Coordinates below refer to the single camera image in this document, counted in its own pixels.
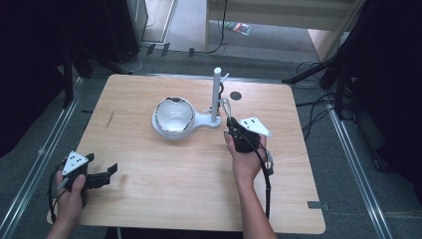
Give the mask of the light wooden shelf unit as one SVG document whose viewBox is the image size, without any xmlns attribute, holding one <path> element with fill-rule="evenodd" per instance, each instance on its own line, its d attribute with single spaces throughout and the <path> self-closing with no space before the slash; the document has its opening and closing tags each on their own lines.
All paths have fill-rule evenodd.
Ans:
<svg viewBox="0 0 422 239">
<path fill-rule="evenodd" d="M 327 60 L 350 31 L 366 0 L 228 0 L 226 19 L 308 29 L 318 57 Z"/>
</svg>

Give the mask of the person's right hand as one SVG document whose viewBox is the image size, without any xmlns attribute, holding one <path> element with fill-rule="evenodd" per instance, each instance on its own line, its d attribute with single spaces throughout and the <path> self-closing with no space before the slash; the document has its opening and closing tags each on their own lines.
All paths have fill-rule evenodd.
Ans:
<svg viewBox="0 0 422 239">
<path fill-rule="evenodd" d="M 232 156 L 232 168 L 237 184 L 252 184 L 261 170 L 261 161 L 256 152 L 238 152 L 235 149 L 234 138 L 225 132 L 227 148 Z"/>
</svg>

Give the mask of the black metal stand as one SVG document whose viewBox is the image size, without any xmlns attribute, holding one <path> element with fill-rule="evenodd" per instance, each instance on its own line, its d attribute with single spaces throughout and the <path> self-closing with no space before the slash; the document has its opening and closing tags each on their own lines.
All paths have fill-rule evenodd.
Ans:
<svg viewBox="0 0 422 239">
<path fill-rule="evenodd" d="M 65 100 L 63 108 L 66 109 L 72 102 L 74 97 L 74 85 L 73 85 L 73 74 L 72 74 L 72 61 L 70 49 L 66 48 L 64 51 L 64 78 L 65 78 Z"/>
</svg>

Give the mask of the white key rack stand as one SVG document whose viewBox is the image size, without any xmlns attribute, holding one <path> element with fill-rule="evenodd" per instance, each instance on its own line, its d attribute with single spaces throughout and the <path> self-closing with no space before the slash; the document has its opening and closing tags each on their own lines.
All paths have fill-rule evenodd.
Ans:
<svg viewBox="0 0 422 239">
<path fill-rule="evenodd" d="M 214 76 L 213 76 L 213 83 L 212 83 L 211 107 L 210 107 L 210 110 L 208 112 L 206 112 L 206 113 L 198 112 L 193 107 L 193 105 L 188 101 L 194 109 L 195 117 L 194 117 L 194 121 L 193 121 L 191 128 L 187 132 L 183 132 L 182 134 L 171 134 L 171 133 L 167 133 L 167 132 L 164 132 L 161 129 L 159 129 L 158 125 L 154 121 L 155 110 L 154 110 L 154 112 L 152 114 L 152 118 L 151 118 L 151 123 L 152 123 L 154 130 L 159 135 L 161 135 L 161 136 L 163 136 L 167 139 L 176 140 L 176 139 L 182 139 L 182 138 L 188 136 L 195 129 L 197 129 L 199 127 L 210 127 L 210 128 L 218 127 L 222 122 L 221 117 L 219 116 L 219 113 L 217 112 L 217 98 L 218 98 L 218 92 L 219 92 L 219 83 L 220 82 L 223 83 L 223 81 L 228 77 L 228 74 L 226 74 L 224 77 L 222 77 L 221 72 L 222 72 L 222 69 L 220 67 L 217 67 L 217 68 L 214 69 L 214 72 L 213 72 Z"/>
</svg>

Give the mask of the black cabinet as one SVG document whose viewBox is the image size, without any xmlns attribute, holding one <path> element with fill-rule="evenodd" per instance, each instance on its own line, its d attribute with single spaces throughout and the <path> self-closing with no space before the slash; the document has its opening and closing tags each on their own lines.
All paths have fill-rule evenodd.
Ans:
<svg viewBox="0 0 422 239">
<path fill-rule="evenodd" d="M 104 0 L 104 5 L 112 58 L 124 63 L 140 50 L 148 20 L 145 0 Z"/>
</svg>

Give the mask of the white bowl with dark rim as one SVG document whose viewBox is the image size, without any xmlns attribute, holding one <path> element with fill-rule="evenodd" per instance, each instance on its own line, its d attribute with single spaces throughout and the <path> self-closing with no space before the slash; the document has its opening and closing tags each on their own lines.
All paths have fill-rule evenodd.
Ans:
<svg viewBox="0 0 422 239">
<path fill-rule="evenodd" d="M 194 121 L 195 112 L 191 104 L 179 97 L 164 99 L 155 109 L 154 121 L 158 128 L 171 134 L 187 132 Z"/>
</svg>

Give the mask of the person's left hand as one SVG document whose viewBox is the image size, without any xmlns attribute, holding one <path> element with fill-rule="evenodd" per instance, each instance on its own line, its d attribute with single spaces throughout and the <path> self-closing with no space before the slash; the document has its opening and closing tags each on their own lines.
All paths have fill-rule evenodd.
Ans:
<svg viewBox="0 0 422 239">
<path fill-rule="evenodd" d="M 63 230 L 72 230 L 79 223 L 80 215 L 83 209 L 83 200 L 81 192 L 86 183 L 86 177 L 83 174 L 77 176 L 73 182 L 71 191 L 64 191 L 59 198 L 58 216 L 55 226 Z"/>
</svg>

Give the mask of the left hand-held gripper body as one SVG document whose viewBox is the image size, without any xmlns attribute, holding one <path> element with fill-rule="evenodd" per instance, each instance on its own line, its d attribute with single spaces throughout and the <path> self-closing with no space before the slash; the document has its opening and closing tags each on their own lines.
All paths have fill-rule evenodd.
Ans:
<svg viewBox="0 0 422 239">
<path fill-rule="evenodd" d="M 84 189 L 101 188 L 110 184 L 110 174 L 107 171 L 88 174 L 88 165 L 89 161 L 85 155 L 71 151 L 62 170 L 62 187 L 71 191 L 73 182 L 80 174 L 86 177 Z"/>
</svg>

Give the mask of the colourful packet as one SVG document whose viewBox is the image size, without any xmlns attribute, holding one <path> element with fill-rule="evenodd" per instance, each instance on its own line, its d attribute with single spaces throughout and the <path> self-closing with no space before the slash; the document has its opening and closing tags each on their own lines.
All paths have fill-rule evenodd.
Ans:
<svg viewBox="0 0 422 239">
<path fill-rule="evenodd" d="M 250 25 L 240 22 L 225 22 L 224 26 L 226 29 L 244 36 L 249 36 L 252 31 L 252 27 Z"/>
</svg>

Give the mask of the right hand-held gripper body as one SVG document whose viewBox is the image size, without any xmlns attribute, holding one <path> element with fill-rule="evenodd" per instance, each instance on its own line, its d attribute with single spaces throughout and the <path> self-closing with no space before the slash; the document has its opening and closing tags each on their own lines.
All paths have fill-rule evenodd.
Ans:
<svg viewBox="0 0 422 239">
<path fill-rule="evenodd" d="M 235 129 L 232 134 L 235 142 L 235 149 L 238 152 L 249 153 L 255 151 L 261 141 L 261 136 L 270 137 L 271 132 L 257 118 L 238 119 L 241 127 Z"/>
</svg>

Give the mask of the metal floor rail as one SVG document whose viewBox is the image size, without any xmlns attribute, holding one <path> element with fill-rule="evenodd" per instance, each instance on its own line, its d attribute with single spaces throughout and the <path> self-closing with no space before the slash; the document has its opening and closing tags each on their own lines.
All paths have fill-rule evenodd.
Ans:
<svg viewBox="0 0 422 239">
<path fill-rule="evenodd" d="M 63 131 L 67 126 L 75 107 L 80 99 L 81 90 L 85 84 L 85 80 L 78 77 L 72 87 L 74 91 L 74 98 L 70 101 L 68 106 L 63 109 L 56 120 L 53 129 L 39 149 L 37 157 L 26 178 L 18 190 L 16 196 L 12 200 L 9 209 L 0 223 L 0 239 L 11 239 L 15 228 L 21 219 L 41 177 L 48 166 L 52 154 L 62 137 Z"/>
<path fill-rule="evenodd" d="M 338 118 L 334 110 L 330 110 L 329 115 L 378 239 L 394 239 L 344 123 Z"/>
</svg>

